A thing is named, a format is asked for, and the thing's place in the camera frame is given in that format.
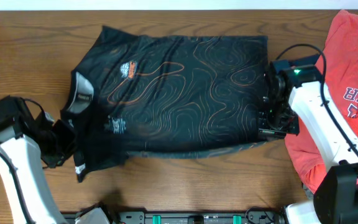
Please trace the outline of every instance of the white backdrop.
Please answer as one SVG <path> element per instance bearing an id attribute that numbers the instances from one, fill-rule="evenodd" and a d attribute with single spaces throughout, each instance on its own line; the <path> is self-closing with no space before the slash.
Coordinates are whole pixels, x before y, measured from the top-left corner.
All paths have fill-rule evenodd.
<path id="1" fill-rule="evenodd" d="M 358 9 L 358 0 L 0 0 L 0 10 Z"/>

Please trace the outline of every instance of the wooden table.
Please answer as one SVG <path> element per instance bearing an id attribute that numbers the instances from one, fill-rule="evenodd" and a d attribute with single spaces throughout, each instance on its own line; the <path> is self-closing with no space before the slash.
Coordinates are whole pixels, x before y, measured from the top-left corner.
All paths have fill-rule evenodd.
<path id="1" fill-rule="evenodd" d="M 92 46 L 101 25 L 132 34 L 268 35 L 269 58 L 295 43 L 324 47 L 337 11 L 57 11 L 0 12 L 0 98 L 33 98 L 55 117 L 70 71 Z M 312 54 L 296 49 L 287 58 Z M 305 199 L 283 141 L 212 159 L 130 159 L 124 167 L 89 174 L 78 184 L 74 164 L 46 170 L 61 211 L 104 201 L 149 211 L 240 211 Z M 12 223 L 0 178 L 0 223 Z"/>

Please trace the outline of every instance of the green tape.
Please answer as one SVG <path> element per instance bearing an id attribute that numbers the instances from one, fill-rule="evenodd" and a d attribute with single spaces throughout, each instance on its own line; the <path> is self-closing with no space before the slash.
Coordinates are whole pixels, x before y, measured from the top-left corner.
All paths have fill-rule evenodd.
<path id="1" fill-rule="evenodd" d="M 233 224 L 241 224 L 241 216 L 233 215 Z"/>
<path id="2" fill-rule="evenodd" d="M 161 216 L 154 215 L 153 216 L 153 224 L 161 224 Z"/>

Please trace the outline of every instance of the black fabric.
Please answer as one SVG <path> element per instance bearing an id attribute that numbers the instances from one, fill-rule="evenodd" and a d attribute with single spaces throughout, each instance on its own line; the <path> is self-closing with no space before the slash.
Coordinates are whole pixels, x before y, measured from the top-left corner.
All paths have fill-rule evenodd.
<path id="1" fill-rule="evenodd" d="M 121 71 L 126 63 L 135 65 L 132 78 Z M 266 65 L 265 36 L 149 37 L 103 27 L 72 72 L 92 84 L 90 105 L 78 114 L 67 111 L 73 80 L 61 111 L 78 134 L 76 166 L 104 169 L 122 164 L 130 152 L 186 157 L 252 147 L 267 93 Z"/>

